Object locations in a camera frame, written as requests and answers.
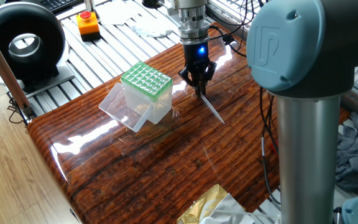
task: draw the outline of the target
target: robot arm logo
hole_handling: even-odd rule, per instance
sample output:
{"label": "robot arm logo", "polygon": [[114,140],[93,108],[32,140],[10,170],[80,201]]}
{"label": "robot arm logo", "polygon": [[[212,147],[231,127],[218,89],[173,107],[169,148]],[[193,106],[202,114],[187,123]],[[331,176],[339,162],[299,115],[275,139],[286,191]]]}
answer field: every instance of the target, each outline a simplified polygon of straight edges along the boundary
{"label": "robot arm logo", "polygon": [[255,32],[254,66],[270,72],[277,71],[275,59],[280,37],[280,28],[257,27]]}

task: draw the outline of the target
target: wooden table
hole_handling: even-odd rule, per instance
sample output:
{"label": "wooden table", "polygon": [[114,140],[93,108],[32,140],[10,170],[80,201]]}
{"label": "wooden table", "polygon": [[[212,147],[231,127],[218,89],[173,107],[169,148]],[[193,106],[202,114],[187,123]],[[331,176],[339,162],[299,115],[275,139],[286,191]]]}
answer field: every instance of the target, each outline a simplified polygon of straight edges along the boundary
{"label": "wooden table", "polygon": [[[209,56],[218,69],[207,98],[226,124],[177,75],[185,64],[181,45],[146,61],[173,78],[172,110],[159,124],[147,121],[134,133],[98,108],[119,78],[29,124],[31,138],[84,223],[176,223],[215,184],[250,211],[269,196],[260,153],[259,86],[247,60],[221,40],[209,43]],[[265,110],[267,102],[264,95]],[[275,189],[278,159],[270,151],[267,163]]]}

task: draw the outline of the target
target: blue led light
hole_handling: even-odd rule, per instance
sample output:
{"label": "blue led light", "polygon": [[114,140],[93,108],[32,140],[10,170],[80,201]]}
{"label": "blue led light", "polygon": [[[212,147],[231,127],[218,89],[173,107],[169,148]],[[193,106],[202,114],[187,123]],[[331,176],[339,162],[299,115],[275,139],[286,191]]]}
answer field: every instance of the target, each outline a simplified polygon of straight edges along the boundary
{"label": "blue led light", "polygon": [[205,48],[201,47],[200,49],[198,49],[198,53],[203,54],[205,53]]}

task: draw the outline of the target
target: clear plastic box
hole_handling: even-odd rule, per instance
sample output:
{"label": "clear plastic box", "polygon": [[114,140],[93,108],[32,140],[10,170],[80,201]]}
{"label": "clear plastic box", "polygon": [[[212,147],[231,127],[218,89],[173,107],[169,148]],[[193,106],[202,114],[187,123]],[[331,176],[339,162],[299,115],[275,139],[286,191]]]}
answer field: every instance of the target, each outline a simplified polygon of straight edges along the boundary
{"label": "clear plastic box", "polygon": [[139,62],[122,75],[99,108],[138,132],[146,119],[157,124],[172,106],[172,79]]}

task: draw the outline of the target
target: wooden floor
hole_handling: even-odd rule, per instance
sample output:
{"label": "wooden floor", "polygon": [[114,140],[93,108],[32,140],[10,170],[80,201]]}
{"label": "wooden floor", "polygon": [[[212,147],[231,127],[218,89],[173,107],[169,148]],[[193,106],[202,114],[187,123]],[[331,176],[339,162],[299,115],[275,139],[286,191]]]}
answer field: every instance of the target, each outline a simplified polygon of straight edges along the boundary
{"label": "wooden floor", "polygon": [[[0,85],[0,224],[78,223]],[[20,121],[15,115],[14,121]]]}

